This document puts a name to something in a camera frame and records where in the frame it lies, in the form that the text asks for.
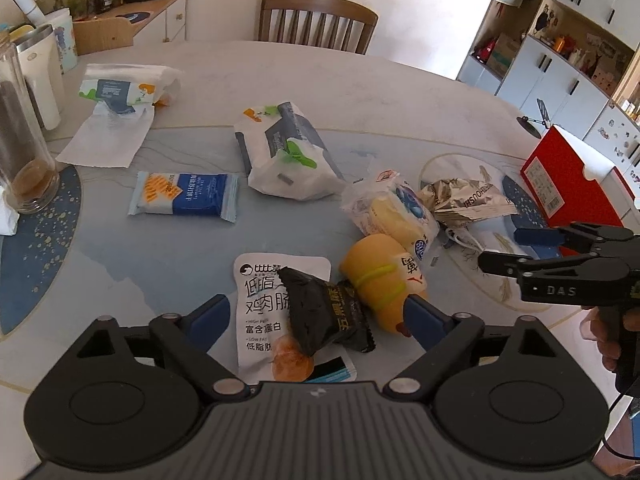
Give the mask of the right hand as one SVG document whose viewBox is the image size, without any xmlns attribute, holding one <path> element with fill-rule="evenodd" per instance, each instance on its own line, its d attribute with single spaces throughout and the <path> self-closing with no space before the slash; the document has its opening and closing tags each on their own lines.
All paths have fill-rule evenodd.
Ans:
<svg viewBox="0 0 640 480">
<path fill-rule="evenodd" d="M 589 309 L 580 322 L 580 334 L 585 340 L 594 341 L 600 352 L 602 364 L 611 373 L 617 370 L 617 361 L 620 358 L 620 344 L 610 334 L 608 324 L 602 321 L 597 308 Z"/>
</svg>

